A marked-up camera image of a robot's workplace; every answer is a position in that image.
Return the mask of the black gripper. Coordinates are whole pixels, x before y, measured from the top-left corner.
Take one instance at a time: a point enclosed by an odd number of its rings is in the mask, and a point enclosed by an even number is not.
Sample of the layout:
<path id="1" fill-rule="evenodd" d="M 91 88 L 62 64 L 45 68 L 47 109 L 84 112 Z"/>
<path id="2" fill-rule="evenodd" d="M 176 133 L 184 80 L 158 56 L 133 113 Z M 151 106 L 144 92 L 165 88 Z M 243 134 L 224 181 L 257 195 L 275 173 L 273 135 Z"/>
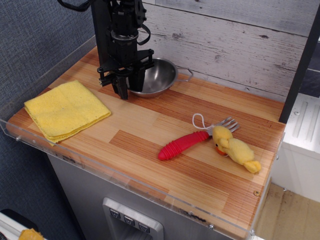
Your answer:
<path id="1" fill-rule="evenodd" d="M 150 38 L 139 42 L 138 36 L 136 30 L 126 35 L 111 30 L 107 46 L 114 64 L 110 71 L 99 72 L 99 67 L 97 69 L 101 86 L 112 85 L 122 100 L 128 99 L 128 87 L 135 92 L 143 90 L 145 72 L 154 66 L 154 50 L 138 49 L 139 45 L 144 45 Z"/>

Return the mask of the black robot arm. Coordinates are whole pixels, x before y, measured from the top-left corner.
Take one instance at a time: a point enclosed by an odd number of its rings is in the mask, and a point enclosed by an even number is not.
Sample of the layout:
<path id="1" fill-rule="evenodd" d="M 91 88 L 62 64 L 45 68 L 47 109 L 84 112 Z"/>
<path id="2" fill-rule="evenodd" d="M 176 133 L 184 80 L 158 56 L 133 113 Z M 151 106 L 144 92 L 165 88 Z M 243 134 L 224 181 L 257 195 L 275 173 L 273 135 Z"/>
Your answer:
<path id="1" fill-rule="evenodd" d="M 123 100 L 128 91 L 143 89 L 146 70 L 154 66 L 152 49 L 138 50 L 150 38 L 139 41 L 139 29 L 148 34 L 144 25 L 146 9 L 140 0 L 87 0 L 80 5 L 59 1 L 69 10 L 84 12 L 91 9 L 95 40 L 98 50 L 99 81 L 102 86 L 112 85 Z"/>

